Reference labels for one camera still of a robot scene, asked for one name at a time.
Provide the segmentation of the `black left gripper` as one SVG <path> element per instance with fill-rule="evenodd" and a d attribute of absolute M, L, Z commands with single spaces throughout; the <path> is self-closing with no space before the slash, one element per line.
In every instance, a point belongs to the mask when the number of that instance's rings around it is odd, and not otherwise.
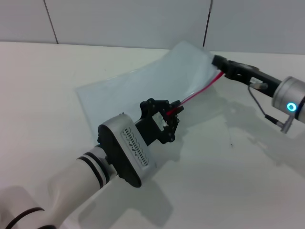
<path fill-rule="evenodd" d="M 135 122 L 135 126 L 147 145 L 155 140 L 162 144 L 175 140 L 175 131 L 179 124 L 178 114 L 184 110 L 180 104 L 180 100 L 170 103 L 168 100 L 152 98 L 140 103 L 141 117 Z"/>

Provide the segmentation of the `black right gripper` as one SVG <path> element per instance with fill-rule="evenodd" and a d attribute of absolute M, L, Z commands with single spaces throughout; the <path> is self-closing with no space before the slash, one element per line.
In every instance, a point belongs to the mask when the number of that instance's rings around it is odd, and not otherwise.
<path fill-rule="evenodd" d="M 212 60 L 212 64 L 220 70 L 228 79 L 251 85 L 254 83 L 262 83 L 264 86 L 256 88 L 257 91 L 273 97 L 276 89 L 282 82 L 262 71 L 258 68 L 230 61 L 220 55 L 215 55 Z"/>

